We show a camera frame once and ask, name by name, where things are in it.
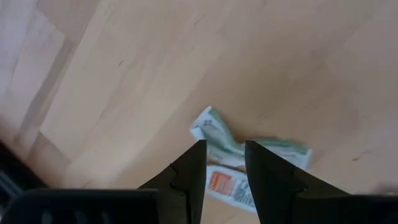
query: crumpled receipt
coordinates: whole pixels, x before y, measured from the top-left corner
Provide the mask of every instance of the crumpled receipt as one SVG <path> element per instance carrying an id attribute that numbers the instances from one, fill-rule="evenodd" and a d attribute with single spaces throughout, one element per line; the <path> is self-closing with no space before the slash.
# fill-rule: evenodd
<path id="1" fill-rule="evenodd" d="M 219 164 L 244 166 L 244 143 L 237 143 L 220 114 L 208 106 L 193 122 L 190 132 L 196 140 L 207 141 L 208 157 Z M 293 165 L 306 169 L 312 151 L 290 141 L 280 139 L 253 139 Z"/>

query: wooden floor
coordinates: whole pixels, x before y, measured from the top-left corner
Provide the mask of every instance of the wooden floor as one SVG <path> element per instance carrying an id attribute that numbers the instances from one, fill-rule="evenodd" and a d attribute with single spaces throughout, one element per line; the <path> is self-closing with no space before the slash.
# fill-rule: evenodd
<path id="1" fill-rule="evenodd" d="M 51 186 L 141 185 L 208 105 L 350 193 L 398 185 L 398 1 L 30 1 L 0 0 L 27 14 L 0 35 L 0 138 Z M 206 197 L 202 223 L 243 222 Z"/>

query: orange label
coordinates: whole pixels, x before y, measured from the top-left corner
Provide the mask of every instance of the orange label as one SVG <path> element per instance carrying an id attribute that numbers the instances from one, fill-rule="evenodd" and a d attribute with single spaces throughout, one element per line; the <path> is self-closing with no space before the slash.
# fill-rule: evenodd
<path id="1" fill-rule="evenodd" d="M 214 172 L 210 179 L 209 188 L 224 195 L 229 195 L 234 186 L 230 175 L 222 172 Z"/>

